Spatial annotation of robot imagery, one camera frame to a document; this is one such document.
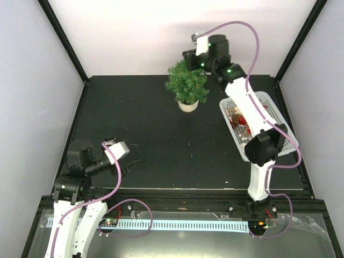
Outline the small green christmas tree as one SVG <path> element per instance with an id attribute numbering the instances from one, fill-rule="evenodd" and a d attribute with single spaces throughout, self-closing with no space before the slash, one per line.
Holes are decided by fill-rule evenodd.
<path id="1" fill-rule="evenodd" d="M 200 69 L 190 71 L 185 60 L 177 61 L 168 68 L 167 90 L 175 95 L 179 108 L 186 113 L 196 110 L 199 103 L 205 103 L 209 90 L 205 88 L 207 76 Z"/>

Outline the string light with white balls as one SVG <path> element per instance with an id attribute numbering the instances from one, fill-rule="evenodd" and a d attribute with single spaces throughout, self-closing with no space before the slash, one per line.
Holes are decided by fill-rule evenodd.
<path id="1" fill-rule="evenodd" d="M 250 134 L 238 134 L 237 139 L 238 139 L 239 145 L 244 146 L 251 141 L 252 136 Z"/>

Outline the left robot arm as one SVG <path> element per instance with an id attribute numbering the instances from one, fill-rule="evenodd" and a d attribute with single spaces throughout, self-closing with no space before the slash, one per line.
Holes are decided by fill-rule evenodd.
<path id="1" fill-rule="evenodd" d="M 66 163 L 53 184 L 53 225 L 45 257 L 86 257 L 100 220 L 114 211 L 112 196 L 127 172 L 118 161 L 130 150 L 123 141 L 107 139 L 99 152 L 96 156 L 89 140 L 70 143 Z M 91 178 L 107 170 L 117 176 L 115 188 L 92 189 Z"/>

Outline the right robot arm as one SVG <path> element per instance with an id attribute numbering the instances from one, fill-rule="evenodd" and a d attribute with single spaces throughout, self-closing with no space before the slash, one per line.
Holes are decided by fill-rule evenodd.
<path id="1" fill-rule="evenodd" d="M 195 33 L 191 38 L 196 47 L 183 52 L 187 68 L 210 73 L 234 101 L 250 129 L 252 139 L 244 147 L 251 165 L 249 200 L 244 209 L 249 216 L 256 217 L 268 206 L 272 167 L 283 148 L 288 128 L 272 119 L 253 92 L 249 76 L 239 64 L 231 62 L 225 35 L 209 37 Z"/>

